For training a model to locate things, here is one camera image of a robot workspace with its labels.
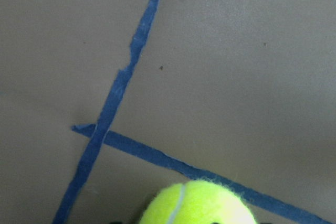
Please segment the yellow tennis ball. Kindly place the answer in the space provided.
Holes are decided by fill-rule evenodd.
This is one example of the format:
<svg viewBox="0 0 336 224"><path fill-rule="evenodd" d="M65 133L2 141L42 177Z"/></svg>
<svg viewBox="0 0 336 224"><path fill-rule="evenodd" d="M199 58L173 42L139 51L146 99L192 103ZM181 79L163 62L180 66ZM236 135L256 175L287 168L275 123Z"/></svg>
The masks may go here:
<svg viewBox="0 0 336 224"><path fill-rule="evenodd" d="M256 223L239 196L204 180L162 189L148 205L139 223Z"/></svg>

